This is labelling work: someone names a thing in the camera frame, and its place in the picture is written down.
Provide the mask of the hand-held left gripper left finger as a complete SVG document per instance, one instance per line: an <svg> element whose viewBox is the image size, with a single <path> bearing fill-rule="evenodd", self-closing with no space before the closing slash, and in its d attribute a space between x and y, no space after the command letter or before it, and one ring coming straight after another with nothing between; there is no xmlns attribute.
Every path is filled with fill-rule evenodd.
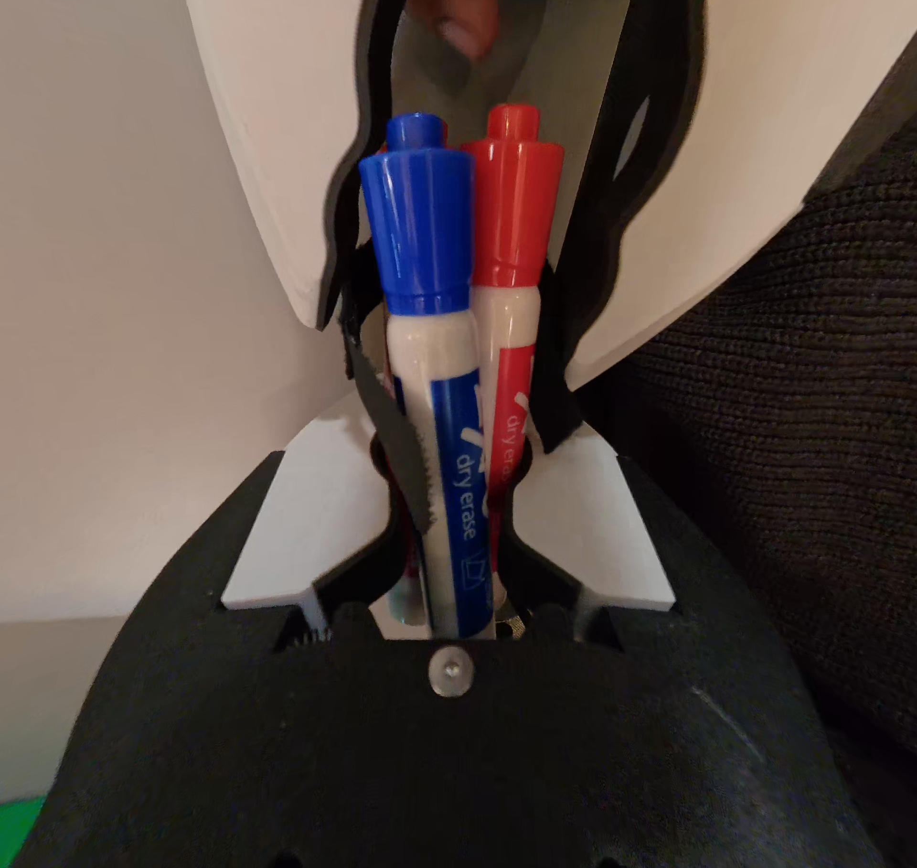
<svg viewBox="0 0 917 868"><path fill-rule="evenodd" d="M328 628L320 578L380 538L391 518L374 432L360 396L348 394L292 439L223 591L225 608L297 606L310 629Z"/></svg>

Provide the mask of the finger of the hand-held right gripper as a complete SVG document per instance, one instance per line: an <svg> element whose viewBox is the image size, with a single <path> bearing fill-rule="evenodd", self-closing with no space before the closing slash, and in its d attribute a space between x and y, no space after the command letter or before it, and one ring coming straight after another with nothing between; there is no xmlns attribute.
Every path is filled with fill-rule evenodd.
<svg viewBox="0 0 917 868"><path fill-rule="evenodd" d="M697 305L800 210L915 35L916 0L706 0L705 27L691 124L624 232L571 388Z"/></svg>
<svg viewBox="0 0 917 868"><path fill-rule="evenodd" d="M406 0L186 0L224 138L292 309L323 330L357 248L358 165L393 115Z"/></svg>

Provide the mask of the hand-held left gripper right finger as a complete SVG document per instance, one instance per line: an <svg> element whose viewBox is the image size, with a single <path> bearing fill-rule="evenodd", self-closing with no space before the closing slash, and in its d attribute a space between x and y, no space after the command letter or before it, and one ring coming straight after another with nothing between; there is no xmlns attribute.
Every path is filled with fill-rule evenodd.
<svg viewBox="0 0 917 868"><path fill-rule="evenodd" d="M588 424L550 452L530 427L502 513L501 580L521 622L558 605L577 638L602 610L675 608L618 455Z"/></svg>

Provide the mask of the red dry erase marker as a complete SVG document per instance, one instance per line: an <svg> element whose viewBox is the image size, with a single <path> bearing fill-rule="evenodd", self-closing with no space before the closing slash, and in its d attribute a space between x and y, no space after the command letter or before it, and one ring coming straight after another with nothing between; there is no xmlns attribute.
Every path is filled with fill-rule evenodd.
<svg viewBox="0 0 917 868"><path fill-rule="evenodd" d="M539 140L540 112L503 104L483 139L462 146L474 167L471 310L477 325L490 510L522 458L545 266L564 149Z"/></svg>
<svg viewBox="0 0 917 868"><path fill-rule="evenodd" d="M400 141L415 138L419 142L439 139L446 142L448 126L439 117L423 112L400 114L389 120L386 136ZM416 533L405 497L395 484L398 509L401 515L401 539L403 542L405 568L395 587L388 593L388 607L396 622L411 628L423 627L427 622L427 611L420 578L420 556L422 545Z"/></svg>

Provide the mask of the blue dry erase marker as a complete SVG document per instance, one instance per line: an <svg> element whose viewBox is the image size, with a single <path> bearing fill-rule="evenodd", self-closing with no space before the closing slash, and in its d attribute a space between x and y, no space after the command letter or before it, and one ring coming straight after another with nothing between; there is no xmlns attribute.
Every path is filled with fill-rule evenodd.
<svg viewBox="0 0 917 868"><path fill-rule="evenodd" d="M473 160L442 119L393 117L385 150L361 160L387 313L396 401L424 461L421 529L431 633L466 640L493 619L479 350L470 311Z"/></svg>

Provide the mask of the green plastic box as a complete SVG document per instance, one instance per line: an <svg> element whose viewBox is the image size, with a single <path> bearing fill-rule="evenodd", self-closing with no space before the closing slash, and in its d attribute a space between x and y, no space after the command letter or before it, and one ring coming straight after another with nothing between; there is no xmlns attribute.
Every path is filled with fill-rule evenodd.
<svg viewBox="0 0 917 868"><path fill-rule="evenodd" d="M14 861L44 803L42 795L1 804L1 867L8 867Z"/></svg>

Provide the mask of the person's right hand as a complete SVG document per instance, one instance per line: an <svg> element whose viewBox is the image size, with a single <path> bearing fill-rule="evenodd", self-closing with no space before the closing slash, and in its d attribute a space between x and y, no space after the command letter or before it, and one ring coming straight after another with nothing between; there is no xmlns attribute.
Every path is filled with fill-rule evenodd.
<svg viewBox="0 0 917 868"><path fill-rule="evenodd" d="M498 0L407 0L405 9L473 63L490 53L499 35Z"/></svg>

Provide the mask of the person's dark knit sweater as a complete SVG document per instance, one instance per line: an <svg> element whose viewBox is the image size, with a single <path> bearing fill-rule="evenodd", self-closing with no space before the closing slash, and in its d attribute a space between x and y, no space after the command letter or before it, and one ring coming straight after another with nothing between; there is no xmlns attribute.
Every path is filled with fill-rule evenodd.
<svg viewBox="0 0 917 868"><path fill-rule="evenodd" d="M866 828L915 866L915 41L800 213L578 391L740 571Z"/></svg>

